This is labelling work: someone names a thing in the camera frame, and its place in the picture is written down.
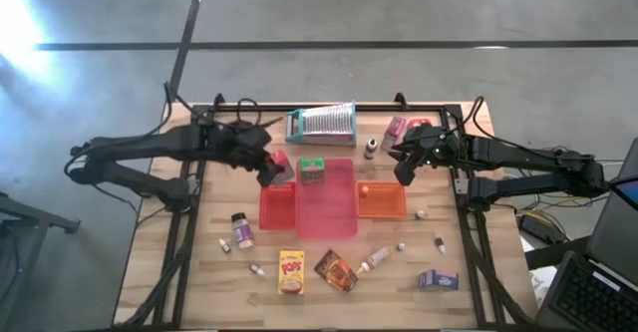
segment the cheese grater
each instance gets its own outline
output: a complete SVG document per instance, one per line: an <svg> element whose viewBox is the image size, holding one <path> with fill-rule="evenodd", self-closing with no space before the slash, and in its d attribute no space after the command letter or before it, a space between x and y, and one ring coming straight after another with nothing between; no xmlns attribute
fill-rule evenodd
<svg viewBox="0 0 638 332"><path fill-rule="evenodd" d="M286 142L354 146L357 144L355 102L288 113Z"/></svg>

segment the wooden table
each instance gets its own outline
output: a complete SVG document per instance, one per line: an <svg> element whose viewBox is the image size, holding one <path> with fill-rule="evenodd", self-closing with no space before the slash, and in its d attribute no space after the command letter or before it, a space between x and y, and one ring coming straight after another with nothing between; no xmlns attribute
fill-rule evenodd
<svg viewBox="0 0 638 332"><path fill-rule="evenodd" d="M472 103L458 104L462 105L466 116ZM264 113L262 122L279 116L282 114ZM355 164L356 179L396 181L393 175L396 162L387 154L378 151L371 161L363 158L365 142L372 138L381 140L393 116L429 118L434 125L440 124L435 114L359 113L358 143L353 149L286 145L284 120L268 129L273 137L268 149L284 149L292 164L301 157L350 158ZM234 114L219 117L235 119ZM254 119L254 115L248 113L242 117ZM165 128L188 122L189 113L182 106L174 105L172 117ZM486 105L479 112L478 122L487 131L493 131ZM479 134L472 123L467 124L467 131ZM179 162L170 159L154 159L151 171L159 177L169 178L178 176L179 167ZM489 175L499 177L502 171L492 171ZM260 230L260 189L255 177L254 172L243 169L216 163L206 166L182 328L476 327L451 178L445 168L422 167L417 170L414 182L406 187L409 218L360 219L359 233L355 238L329 241L301 240L294 231ZM146 201L141 217L158 207L161 205L157 200ZM425 220L414 220L414 213L420 209L426 213ZM246 213L256 242L256 247L250 251L239 250L234 243L230 216L240 211ZM508 208L494 206L486 216L498 278L523 310L533 316L536 303L513 214ZM131 316L157 282L169 221L168 213L161 213L137 230L116 322ZM435 235L443 238L447 254L441 255L437 251ZM221 251L220 238L230 243L231 253ZM313 270L328 248L335 250L356 269L371 252L381 246L394 249L399 242L406 243L406 250L395 253L382 266L363 275L350 293L328 285ZM277 294L277 259L279 250L284 248L306 252L306 291L303 296ZM260 265L266 277L253 274L249 270L251 263ZM460 290L420 291L417 276L431 268L457 271ZM491 311L484 282L481 290L486 310ZM173 295L174 287L168 292L167 311L172 309Z"/></svg>

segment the pink tray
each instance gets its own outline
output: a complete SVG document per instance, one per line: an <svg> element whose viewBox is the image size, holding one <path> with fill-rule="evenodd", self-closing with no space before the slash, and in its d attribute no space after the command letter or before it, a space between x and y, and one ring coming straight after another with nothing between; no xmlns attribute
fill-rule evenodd
<svg viewBox="0 0 638 332"><path fill-rule="evenodd" d="M357 234L354 165L326 159L322 184L304 185L297 164L295 229L300 237L352 237Z"/></svg>

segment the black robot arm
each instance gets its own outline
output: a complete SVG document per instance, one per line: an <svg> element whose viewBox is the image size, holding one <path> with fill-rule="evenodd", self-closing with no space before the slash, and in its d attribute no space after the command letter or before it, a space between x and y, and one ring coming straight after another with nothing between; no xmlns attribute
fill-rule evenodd
<svg viewBox="0 0 638 332"><path fill-rule="evenodd" d="M415 169L423 165L477 171L515 167L549 172L504 180L472 177L456 181L458 192L468 195L469 207L483 211L506 196L563 191L595 197L608 191L602 165L594 156L568 150L521 149L494 139L453 134L429 124L409 129L390 155L398 161L395 176L403 185L409 185Z"/></svg>
<svg viewBox="0 0 638 332"><path fill-rule="evenodd" d="M111 182L138 194L155 195L172 211L190 207L190 186L183 178L162 179L117 164L117 161L169 157L177 161L211 161L257 170L268 186L281 170L264 147L271 137L247 122L175 127L163 134L127 138L94 138L71 149L69 177L81 184Z"/></svg>

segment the purple box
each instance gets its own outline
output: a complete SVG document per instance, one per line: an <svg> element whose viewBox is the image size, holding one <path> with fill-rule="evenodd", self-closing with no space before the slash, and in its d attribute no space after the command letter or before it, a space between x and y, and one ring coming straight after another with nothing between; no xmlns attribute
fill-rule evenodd
<svg viewBox="0 0 638 332"><path fill-rule="evenodd" d="M419 275L419 287L430 291L457 291L459 274L441 269L427 270Z"/></svg>
<svg viewBox="0 0 638 332"><path fill-rule="evenodd" d="M386 134L383 137L383 141L381 142L381 149L388 152L401 135L401 132L403 131L403 127L405 125L405 119L400 117L393 117L392 121L388 125L388 128L386 129Z"/></svg>

